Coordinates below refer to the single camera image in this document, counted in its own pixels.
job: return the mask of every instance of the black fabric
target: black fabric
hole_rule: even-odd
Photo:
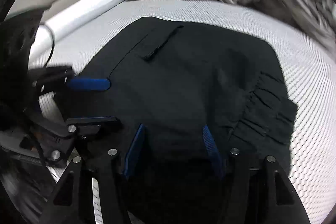
[[[108,42],[81,76],[109,78],[111,88],[57,94],[64,118],[115,115],[124,125],[88,143],[90,153],[118,149],[121,173],[139,125],[146,127],[144,158],[150,160],[126,183],[125,195],[133,212],[152,216],[148,224],[215,219],[222,190],[208,162],[204,125],[223,162],[236,147],[260,159],[273,155],[289,172],[296,105],[287,98],[274,50],[263,40],[144,17]]]

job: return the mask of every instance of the white mattress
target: white mattress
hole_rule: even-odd
[[[83,70],[112,37],[142,16],[218,25],[260,37],[275,49],[289,98],[298,105],[290,180],[311,223],[321,223],[336,202],[336,64],[323,48],[304,33],[248,8],[208,0],[138,0],[120,3],[63,38],[50,64],[69,63]],[[48,55],[49,50],[30,67],[43,65]],[[50,95],[40,103],[47,117],[59,117]]]

